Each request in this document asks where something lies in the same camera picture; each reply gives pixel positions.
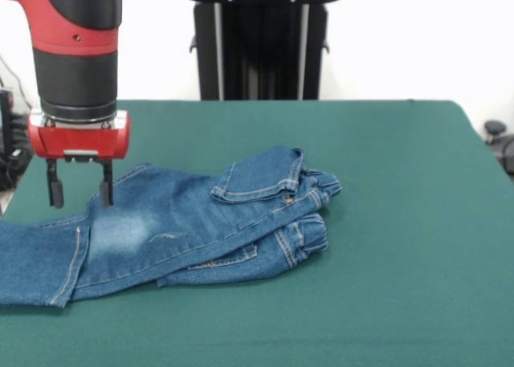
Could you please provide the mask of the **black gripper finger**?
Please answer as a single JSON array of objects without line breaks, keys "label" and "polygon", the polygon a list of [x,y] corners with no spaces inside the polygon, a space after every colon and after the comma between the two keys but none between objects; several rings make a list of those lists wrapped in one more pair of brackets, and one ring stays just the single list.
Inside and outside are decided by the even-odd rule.
[{"label": "black gripper finger", "polygon": [[100,183],[100,199],[103,206],[113,205],[112,162],[102,161],[103,178]]},{"label": "black gripper finger", "polygon": [[57,161],[46,159],[47,164],[47,186],[49,193],[49,203],[56,209],[61,209],[64,204],[63,184],[58,178]]}]

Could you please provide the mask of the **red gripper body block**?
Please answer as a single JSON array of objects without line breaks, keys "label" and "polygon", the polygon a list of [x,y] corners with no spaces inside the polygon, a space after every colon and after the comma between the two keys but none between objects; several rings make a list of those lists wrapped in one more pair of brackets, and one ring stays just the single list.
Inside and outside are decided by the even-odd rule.
[{"label": "red gripper body block", "polygon": [[129,149],[129,113],[118,110],[109,120],[89,124],[63,123],[42,110],[31,110],[28,135],[35,154],[48,159],[123,159]]}]

